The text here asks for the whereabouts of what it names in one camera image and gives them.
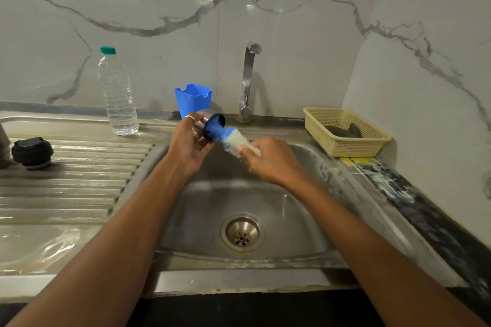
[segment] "blue cup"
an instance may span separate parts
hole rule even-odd
[[[188,84],[184,90],[174,89],[177,99],[177,106],[183,119],[190,112],[198,112],[205,108],[210,108],[212,101],[212,88],[198,84]]]

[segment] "person's right arm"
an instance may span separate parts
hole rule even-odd
[[[293,194],[322,226],[387,326],[486,327],[437,281],[354,216],[302,171],[283,140],[264,138],[238,151],[249,172]]]

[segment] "person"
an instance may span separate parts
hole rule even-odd
[[[200,120],[202,116],[190,114]],[[124,326],[142,292],[174,200],[212,147],[179,122],[169,152],[129,201],[8,327]],[[249,172],[288,190],[322,226],[388,326],[485,326],[383,237],[312,183],[285,141],[238,151]]]

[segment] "ring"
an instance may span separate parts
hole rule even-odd
[[[186,119],[186,118],[192,119],[192,120],[193,120],[193,122],[194,122],[194,123],[196,123],[196,119],[194,119],[194,116],[192,116],[192,115],[186,115],[186,116],[184,117],[184,119]]]

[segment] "sink drain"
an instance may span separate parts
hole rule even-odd
[[[220,228],[224,243],[236,251],[251,251],[264,240],[264,226],[261,220],[250,213],[236,213],[227,217]]]

